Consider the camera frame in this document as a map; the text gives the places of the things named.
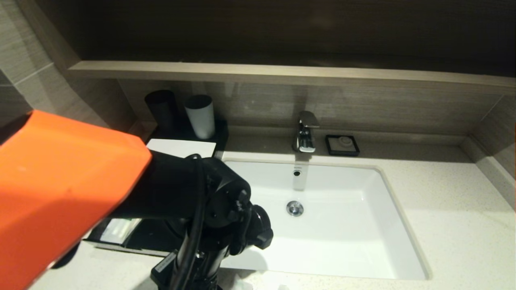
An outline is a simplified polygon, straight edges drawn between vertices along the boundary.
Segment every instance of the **countertop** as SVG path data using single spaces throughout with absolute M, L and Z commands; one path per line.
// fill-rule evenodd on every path
M 293 163 L 289 142 L 230 137 L 223 159 Z M 311 164 L 383 172 L 429 279 L 221 269 L 219 284 L 224 289 L 515 289 L 514 211 L 459 147 L 359 142 L 360 157 L 334 157 L 328 156 L 323 141 L 316 146 Z M 161 259 L 81 243 L 70 264 L 47 271 L 30 289 L 157 289 L 148 276 Z

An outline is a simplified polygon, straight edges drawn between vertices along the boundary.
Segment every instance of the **chrome faucet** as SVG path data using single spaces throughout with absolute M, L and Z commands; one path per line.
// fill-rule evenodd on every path
M 296 124 L 296 139 L 294 140 L 293 149 L 296 152 L 312 153 L 315 152 L 312 128 L 319 128 L 319 122 L 310 111 L 301 111 L 299 113 L 299 124 Z

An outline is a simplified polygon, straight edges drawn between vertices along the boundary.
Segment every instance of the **black soap dish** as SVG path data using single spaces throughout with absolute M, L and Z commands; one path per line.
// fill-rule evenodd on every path
M 328 154 L 336 156 L 358 156 L 360 149 L 353 136 L 326 135 Z

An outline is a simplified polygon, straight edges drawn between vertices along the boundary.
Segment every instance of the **white sink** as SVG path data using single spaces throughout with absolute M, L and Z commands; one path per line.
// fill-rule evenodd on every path
M 251 185 L 274 239 L 222 267 L 348 277 L 426 279 L 381 173 L 375 169 L 226 162 Z M 300 170 L 300 176 L 293 172 Z M 286 210 L 290 201 L 301 216 Z

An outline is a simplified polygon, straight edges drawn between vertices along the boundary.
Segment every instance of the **sink drain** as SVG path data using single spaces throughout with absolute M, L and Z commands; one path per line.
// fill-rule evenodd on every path
M 299 201 L 291 201 L 287 204 L 287 212 L 291 216 L 298 217 L 303 214 L 304 208 Z

